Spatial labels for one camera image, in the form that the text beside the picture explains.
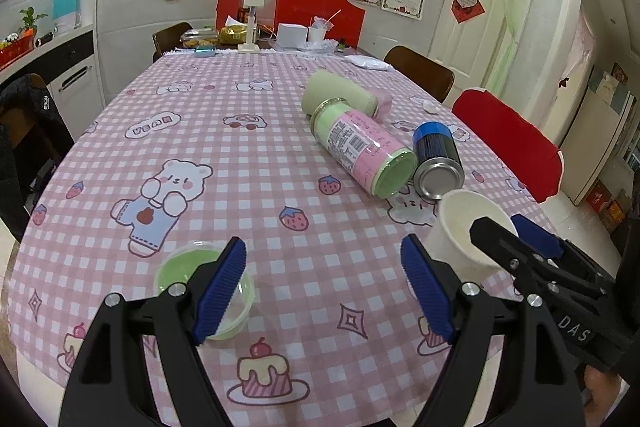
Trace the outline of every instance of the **tile floor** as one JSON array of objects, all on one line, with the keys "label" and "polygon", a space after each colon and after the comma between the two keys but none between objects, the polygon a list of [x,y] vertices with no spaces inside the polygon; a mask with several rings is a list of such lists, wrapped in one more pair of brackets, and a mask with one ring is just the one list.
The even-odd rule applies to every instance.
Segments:
[{"label": "tile floor", "polygon": [[[556,227],[558,235],[571,240],[579,248],[582,248],[610,274],[616,274],[620,265],[620,255],[610,241],[609,234],[598,220],[598,216],[590,207],[586,204],[576,207],[562,193],[550,198],[542,204],[542,207],[549,220]],[[0,221],[0,287],[13,245],[13,237]],[[476,425],[484,419],[499,362],[499,355],[487,362],[482,375],[482,385],[466,422],[467,426]],[[32,407],[50,427],[56,426],[63,396],[62,388],[41,374],[19,353],[17,354],[17,372],[20,388]],[[414,424],[421,408],[422,406],[407,409],[396,415],[393,420],[398,427],[410,427]]]}]

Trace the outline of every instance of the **blue gripper pad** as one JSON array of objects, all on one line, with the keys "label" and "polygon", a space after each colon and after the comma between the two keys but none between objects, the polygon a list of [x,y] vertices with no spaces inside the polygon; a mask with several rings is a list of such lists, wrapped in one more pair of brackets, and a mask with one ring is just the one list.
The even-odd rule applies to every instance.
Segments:
[{"label": "blue gripper pad", "polygon": [[518,237],[545,259],[560,259],[563,251],[558,238],[539,227],[522,214],[511,216],[511,222],[518,231]]},{"label": "blue gripper pad", "polygon": [[418,240],[412,240],[409,235],[402,240],[400,262],[414,288],[422,313],[431,330],[450,343],[456,332],[451,322],[451,304],[423,253],[426,251]]},{"label": "blue gripper pad", "polygon": [[191,334],[198,345],[209,335],[215,335],[240,282],[246,267],[244,241],[230,241],[220,254],[218,262],[218,269],[196,304],[196,321]]}]

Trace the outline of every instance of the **dining table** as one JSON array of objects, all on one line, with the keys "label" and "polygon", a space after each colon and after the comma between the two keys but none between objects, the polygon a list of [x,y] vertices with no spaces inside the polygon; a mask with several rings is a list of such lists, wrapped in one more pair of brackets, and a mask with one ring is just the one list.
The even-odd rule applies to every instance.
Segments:
[{"label": "dining table", "polygon": [[[393,69],[273,50],[170,54],[105,108],[40,198],[6,282],[17,349],[64,386],[107,294],[154,296],[172,252],[190,241],[222,251],[237,236],[255,302],[240,333],[198,348],[233,425],[370,425],[425,401],[449,345],[430,330],[399,245],[409,233],[425,240],[438,206],[411,182],[388,200],[368,195],[316,141],[300,101],[321,69],[388,91],[382,125],[408,147],[421,123],[446,124],[464,188],[554,231],[495,153]],[[152,211],[161,184],[173,197]],[[512,282],[500,270],[482,285],[517,298]],[[179,425],[156,339],[143,343],[160,418]],[[260,368],[263,355],[275,372]],[[258,374],[252,385],[243,364]]]}]

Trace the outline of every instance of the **drawer handle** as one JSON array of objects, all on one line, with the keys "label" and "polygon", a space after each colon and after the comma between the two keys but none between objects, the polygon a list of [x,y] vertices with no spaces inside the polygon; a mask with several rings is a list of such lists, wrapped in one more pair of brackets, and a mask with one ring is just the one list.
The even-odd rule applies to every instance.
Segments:
[{"label": "drawer handle", "polygon": [[78,73],[72,74],[68,79],[66,79],[62,83],[62,87],[58,90],[58,92],[63,92],[67,87],[71,86],[71,84],[75,83],[76,80],[85,76],[86,72],[91,68],[91,66],[85,66]]}]

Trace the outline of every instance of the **white paper cup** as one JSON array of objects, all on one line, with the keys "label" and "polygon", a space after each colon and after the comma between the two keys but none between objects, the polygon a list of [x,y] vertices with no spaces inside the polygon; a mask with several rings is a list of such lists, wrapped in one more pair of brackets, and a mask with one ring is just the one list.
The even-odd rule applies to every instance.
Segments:
[{"label": "white paper cup", "polygon": [[440,200],[438,219],[423,242],[431,258],[448,263],[462,282],[481,284],[500,270],[500,265],[471,243],[469,229],[484,216],[518,235],[500,206],[482,194],[459,189],[447,192]]},{"label": "white paper cup", "polygon": [[309,27],[309,42],[322,42],[325,35],[326,30]]}]

